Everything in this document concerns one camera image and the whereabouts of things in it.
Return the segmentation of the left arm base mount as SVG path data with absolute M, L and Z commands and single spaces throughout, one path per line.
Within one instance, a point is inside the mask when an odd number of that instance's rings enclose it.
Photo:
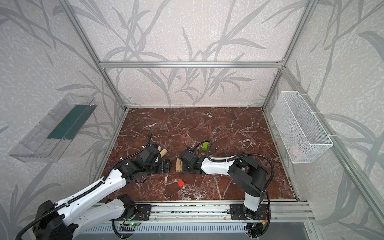
M 138 204 L 135 207 L 126 210 L 123 215 L 118 218 L 119 221 L 148 221 L 150 218 L 152 205 Z

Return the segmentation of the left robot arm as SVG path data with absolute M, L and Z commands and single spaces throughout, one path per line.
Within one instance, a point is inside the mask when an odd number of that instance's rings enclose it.
M 133 217 L 138 210 L 126 194 L 102 206 L 94 205 L 143 176 L 168 173 L 172 164 L 163 158 L 166 153 L 166 149 L 148 145 L 134 160 L 121 159 L 104 177 L 76 194 L 56 203 L 48 200 L 41 204 L 37 223 L 32 226 L 35 237 L 38 240 L 71 240 L 106 221 Z

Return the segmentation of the green block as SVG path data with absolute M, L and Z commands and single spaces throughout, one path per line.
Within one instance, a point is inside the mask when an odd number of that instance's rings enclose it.
M 208 146 L 209 146 L 209 142 L 204 142 L 203 145 L 202 145 L 202 151 L 206 152 L 207 149 L 208 149 Z

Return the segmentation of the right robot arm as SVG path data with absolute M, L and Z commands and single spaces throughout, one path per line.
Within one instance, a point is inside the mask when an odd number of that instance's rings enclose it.
M 199 157 L 193 151 L 186 150 L 179 160 L 183 174 L 230 176 L 245 192 L 245 212 L 252 214 L 258 211 L 275 176 L 272 160 L 260 154 L 239 153 L 228 158 L 213 158 Z

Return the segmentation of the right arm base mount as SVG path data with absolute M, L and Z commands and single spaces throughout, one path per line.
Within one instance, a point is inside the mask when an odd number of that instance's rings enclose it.
M 256 211 L 248 210 L 243 204 L 230 204 L 227 214 L 231 216 L 231 220 L 256 220 L 268 221 L 270 217 L 270 208 L 268 204 L 261 203 Z

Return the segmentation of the grooved wood block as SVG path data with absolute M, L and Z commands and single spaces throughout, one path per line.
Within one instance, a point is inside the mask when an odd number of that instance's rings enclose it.
M 160 155 L 161 155 L 161 157 L 163 158 L 163 157 L 167 154 L 167 152 L 168 152 L 167 149 L 162 149 L 162 150 L 160 151 Z

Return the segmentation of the red block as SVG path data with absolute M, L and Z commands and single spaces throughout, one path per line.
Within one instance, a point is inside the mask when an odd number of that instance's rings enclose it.
M 185 185 L 185 182 L 183 180 L 179 180 L 178 185 L 179 185 L 179 187 L 182 187 Z

